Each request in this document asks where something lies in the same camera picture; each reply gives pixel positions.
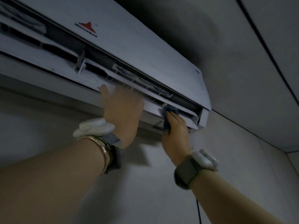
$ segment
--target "hand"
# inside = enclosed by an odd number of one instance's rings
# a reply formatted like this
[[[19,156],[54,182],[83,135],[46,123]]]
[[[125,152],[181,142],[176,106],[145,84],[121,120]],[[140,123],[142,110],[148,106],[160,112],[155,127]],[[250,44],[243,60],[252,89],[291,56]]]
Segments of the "hand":
[[[101,86],[104,101],[104,119],[115,125],[113,133],[121,140],[125,148],[134,140],[138,122],[143,111],[144,101],[140,96],[117,86],[113,95],[105,85]]]
[[[189,132],[185,120],[173,112],[166,112],[171,126],[170,134],[166,130],[162,136],[162,145],[166,154],[175,166],[181,164],[191,155]]]

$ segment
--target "person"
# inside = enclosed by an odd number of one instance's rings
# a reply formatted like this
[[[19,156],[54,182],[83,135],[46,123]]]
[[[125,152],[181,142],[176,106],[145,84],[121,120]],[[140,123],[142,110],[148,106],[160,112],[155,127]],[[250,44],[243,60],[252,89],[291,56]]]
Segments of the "person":
[[[115,125],[114,134],[126,148],[134,140],[144,102],[131,91],[117,88],[110,95],[101,87],[104,118]],[[191,154],[185,121],[167,113],[171,132],[162,145],[175,166]],[[0,220],[2,223],[66,223],[80,200],[104,168],[104,155],[88,139],[50,151],[0,170]],[[211,223],[282,223],[238,192],[217,173],[202,170],[189,188]]]

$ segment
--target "wall-mounted air conditioner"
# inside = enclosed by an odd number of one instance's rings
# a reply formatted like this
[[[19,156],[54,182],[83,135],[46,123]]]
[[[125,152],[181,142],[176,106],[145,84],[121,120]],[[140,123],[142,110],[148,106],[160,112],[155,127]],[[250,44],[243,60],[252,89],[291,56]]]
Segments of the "wall-mounted air conditioner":
[[[113,0],[2,0],[0,24],[5,77],[100,107],[88,93],[121,85],[143,96],[142,128],[162,132],[163,104],[191,133],[206,125],[201,71]]]

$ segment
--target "bangle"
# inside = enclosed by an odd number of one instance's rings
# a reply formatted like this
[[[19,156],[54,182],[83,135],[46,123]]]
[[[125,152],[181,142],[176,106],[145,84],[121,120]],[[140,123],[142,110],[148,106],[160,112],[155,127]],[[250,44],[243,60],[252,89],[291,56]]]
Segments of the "bangle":
[[[86,138],[86,139],[89,139],[89,140],[93,141],[99,147],[101,152],[103,153],[103,156],[104,156],[104,169],[103,169],[102,173],[100,174],[100,175],[102,175],[103,173],[105,173],[105,171],[106,171],[106,169],[107,169],[107,167],[110,164],[111,159],[112,159],[112,157],[110,155],[110,152],[106,149],[106,144],[103,141],[101,141],[101,140],[99,140],[99,139],[97,139],[93,136],[84,136],[84,137],[79,138],[78,140],[83,139],[83,138]]]

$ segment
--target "person's right arm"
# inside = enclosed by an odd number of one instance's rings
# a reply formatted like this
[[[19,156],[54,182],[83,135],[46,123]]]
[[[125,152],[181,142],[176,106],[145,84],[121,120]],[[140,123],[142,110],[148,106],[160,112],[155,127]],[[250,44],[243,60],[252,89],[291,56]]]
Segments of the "person's right arm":
[[[178,166],[192,151],[185,121],[175,113],[167,113],[171,126],[166,131],[162,145],[175,166]],[[196,199],[212,224],[259,223],[282,224],[280,220],[245,197],[217,173],[202,170],[189,185]]]

